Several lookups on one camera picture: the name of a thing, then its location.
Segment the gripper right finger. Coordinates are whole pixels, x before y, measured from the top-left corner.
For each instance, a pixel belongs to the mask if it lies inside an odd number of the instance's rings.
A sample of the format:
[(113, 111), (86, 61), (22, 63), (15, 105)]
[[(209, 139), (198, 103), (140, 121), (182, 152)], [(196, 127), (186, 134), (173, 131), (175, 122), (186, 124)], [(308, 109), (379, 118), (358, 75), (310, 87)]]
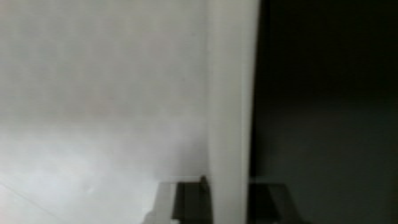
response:
[(291, 193), (284, 184), (248, 185), (246, 224), (310, 224), (298, 213)]

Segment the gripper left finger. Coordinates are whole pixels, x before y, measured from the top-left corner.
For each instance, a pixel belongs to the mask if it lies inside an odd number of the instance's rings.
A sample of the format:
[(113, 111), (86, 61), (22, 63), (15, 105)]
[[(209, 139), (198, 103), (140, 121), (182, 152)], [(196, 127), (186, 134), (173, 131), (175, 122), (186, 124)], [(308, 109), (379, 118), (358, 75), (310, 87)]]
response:
[(170, 218), (179, 224), (212, 224), (211, 190), (205, 177), (175, 185)]

